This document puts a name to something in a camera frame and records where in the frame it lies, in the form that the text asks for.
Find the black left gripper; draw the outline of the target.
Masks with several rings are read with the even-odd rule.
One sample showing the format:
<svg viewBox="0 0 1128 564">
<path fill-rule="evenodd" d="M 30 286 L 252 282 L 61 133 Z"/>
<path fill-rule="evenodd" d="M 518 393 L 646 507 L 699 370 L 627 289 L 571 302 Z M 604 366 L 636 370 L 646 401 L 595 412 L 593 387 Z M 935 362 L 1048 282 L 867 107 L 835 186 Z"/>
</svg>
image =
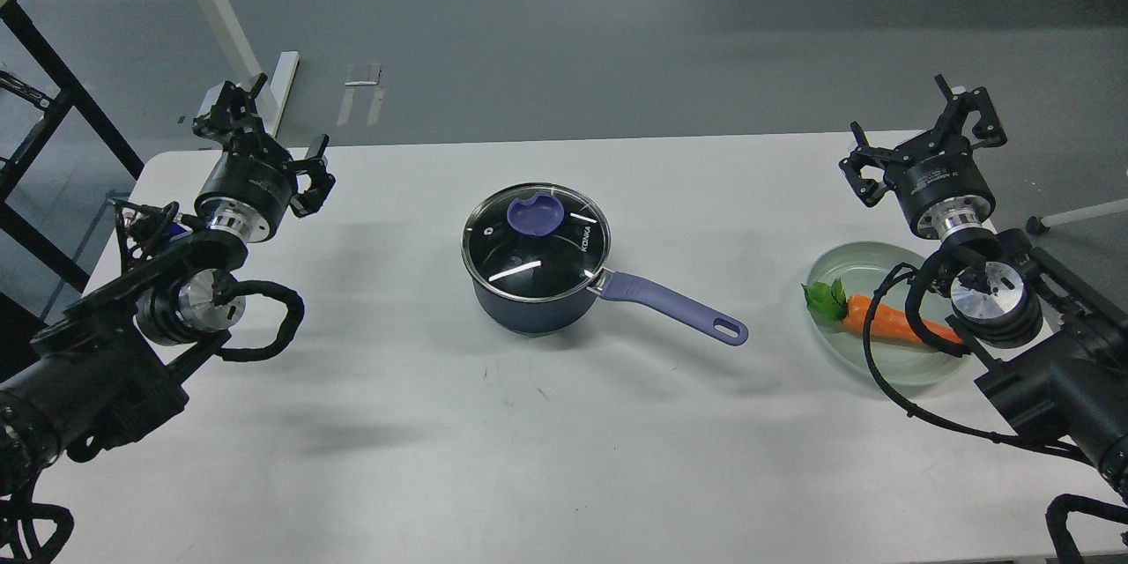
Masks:
<svg viewBox="0 0 1128 564">
<path fill-rule="evenodd" d="M 316 138 L 305 158 L 296 160 L 266 134 L 256 106 L 266 82 L 266 74 L 255 74 L 247 90 L 224 81 L 213 103 L 192 121 L 195 136 L 223 150 L 195 199 L 195 214 L 212 218 L 224 200 L 233 200 L 261 219 L 254 233 L 277 233 L 287 204 L 297 218 L 318 213 L 336 183 L 325 157 L 331 135 Z"/>
</svg>

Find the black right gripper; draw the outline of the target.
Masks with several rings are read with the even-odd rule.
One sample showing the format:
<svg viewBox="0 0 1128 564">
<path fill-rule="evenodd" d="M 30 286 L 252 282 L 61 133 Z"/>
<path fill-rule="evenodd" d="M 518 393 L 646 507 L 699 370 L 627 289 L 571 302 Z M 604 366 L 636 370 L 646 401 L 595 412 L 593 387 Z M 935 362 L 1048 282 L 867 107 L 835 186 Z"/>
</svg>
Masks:
<svg viewBox="0 0 1128 564">
<path fill-rule="evenodd" d="M 948 200 L 970 208 L 979 221 L 992 217 L 996 199 L 973 162 L 979 149 L 1008 143 L 998 111 L 986 87 L 957 92 L 943 74 L 935 83 L 946 105 L 925 139 L 898 146 L 872 146 L 857 121 L 851 122 L 855 147 L 839 167 L 863 206 L 875 208 L 885 193 L 895 194 L 914 235 L 938 235 L 938 211 Z"/>
</svg>

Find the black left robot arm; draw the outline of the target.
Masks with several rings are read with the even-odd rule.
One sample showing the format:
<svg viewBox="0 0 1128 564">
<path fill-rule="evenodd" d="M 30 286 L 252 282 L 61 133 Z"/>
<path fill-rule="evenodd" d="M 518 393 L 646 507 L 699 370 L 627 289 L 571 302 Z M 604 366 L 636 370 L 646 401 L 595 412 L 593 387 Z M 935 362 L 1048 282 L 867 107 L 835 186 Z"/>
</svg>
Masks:
<svg viewBox="0 0 1128 564">
<path fill-rule="evenodd" d="M 41 472 L 140 441 L 184 411 L 184 384 L 209 359 L 282 353 L 305 318 L 292 288 L 238 280 L 249 246 L 287 212 L 321 210 L 335 185 L 327 136 L 297 160 L 258 114 L 268 82 L 228 81 L 193 133 L 221 147 L 192 213 L 114 200 L 121 275 L 69 306 L 30 340 L 37 360 L 3 382 L 3 547 L 9 563 L 56 559 L 71 512 L 33 502 Z"/>
</svg>

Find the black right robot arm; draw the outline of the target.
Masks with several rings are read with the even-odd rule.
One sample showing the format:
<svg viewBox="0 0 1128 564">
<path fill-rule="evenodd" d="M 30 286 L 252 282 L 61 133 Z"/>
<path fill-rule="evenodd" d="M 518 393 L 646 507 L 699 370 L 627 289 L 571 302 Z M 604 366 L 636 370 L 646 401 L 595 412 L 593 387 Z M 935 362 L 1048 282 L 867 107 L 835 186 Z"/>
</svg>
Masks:
<svg viewBox="0 0 1128 564">
<path fill-rule="evenodd" d="M 938 241 L 923 265 L 899 263 L 874 292 L 861 334 L 869 372 L 907 416 L 1086 464 L 1125 497 L 1125 312 L 1022 230 L 992 231 L 996 199 L 973 151 L 1006 143 L 998 111 L 984 87 L 955 91 L 942 74 L 935 81 L 944 109 L 933 127 L 881 149 L 852 122 L 857 146 L 839 164 L 864 205 L 892 194 L 909 230 Z M 1008 433 L 942 417 L 887 382 L 872 355 L 872 328 L 881 299 L 901 282 L 911 334 L 938 353 L 982 363 L 976 387 Z"/>
</svg>

